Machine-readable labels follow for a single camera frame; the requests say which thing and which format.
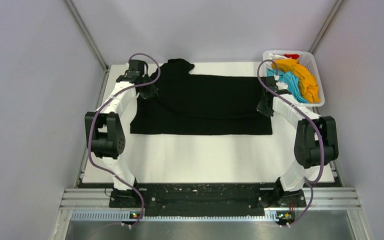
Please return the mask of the black t-shirt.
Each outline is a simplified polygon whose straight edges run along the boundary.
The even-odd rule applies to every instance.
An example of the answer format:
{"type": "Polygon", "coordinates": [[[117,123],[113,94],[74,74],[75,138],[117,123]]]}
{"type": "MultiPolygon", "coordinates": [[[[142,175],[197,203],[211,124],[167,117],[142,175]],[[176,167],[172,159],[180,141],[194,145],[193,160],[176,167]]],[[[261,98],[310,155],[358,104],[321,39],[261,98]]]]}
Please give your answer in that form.
{"type": "Polygon", "coordinates": [[[266,95],[255,76],[193,74],[193,63],[170,59],[151,74],[156,96],[137,99],[130,132],[138,135],[261,135],[273,133],[258,112],[266,95]]]}

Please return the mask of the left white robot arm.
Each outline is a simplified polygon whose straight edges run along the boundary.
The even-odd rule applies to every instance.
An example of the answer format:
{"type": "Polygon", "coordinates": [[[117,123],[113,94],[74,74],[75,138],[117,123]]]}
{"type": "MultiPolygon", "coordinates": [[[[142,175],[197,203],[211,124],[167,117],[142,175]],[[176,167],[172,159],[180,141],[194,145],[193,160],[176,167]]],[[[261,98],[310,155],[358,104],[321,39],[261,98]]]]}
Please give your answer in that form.
{"type": "Polygon", "coordinates": [[[137,180],[122,159],[127,144],[121,117],[137,96],[155,96],[157,88],[148,75],[148,68],[143,60],[130,60],[101,106],[96,111],[87,112],[84,117],[89,162],[109,173],[113,180],[111,208],[139,208],[143,205],[137,180]]]}

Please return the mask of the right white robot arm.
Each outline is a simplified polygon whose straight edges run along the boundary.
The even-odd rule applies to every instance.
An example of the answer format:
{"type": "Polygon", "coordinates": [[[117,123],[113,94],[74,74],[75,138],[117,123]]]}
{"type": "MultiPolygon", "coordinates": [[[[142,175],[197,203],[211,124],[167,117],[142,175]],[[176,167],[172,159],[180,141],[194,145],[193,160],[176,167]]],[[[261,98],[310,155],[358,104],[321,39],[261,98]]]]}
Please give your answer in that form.
{"type": "Polygon", "coordinates": [[[296,130],[293,146],[294,161],[280,176],[273,190],[273,200],[287,206],[300,199],[304,185],[318,183],[324,167],[339,156],[336,121],[331,116],[321,116],[302,103],[276,81],[274,76],[258,77],[264,95],[256,110],[260,114],[283,117],[296,130]]]}

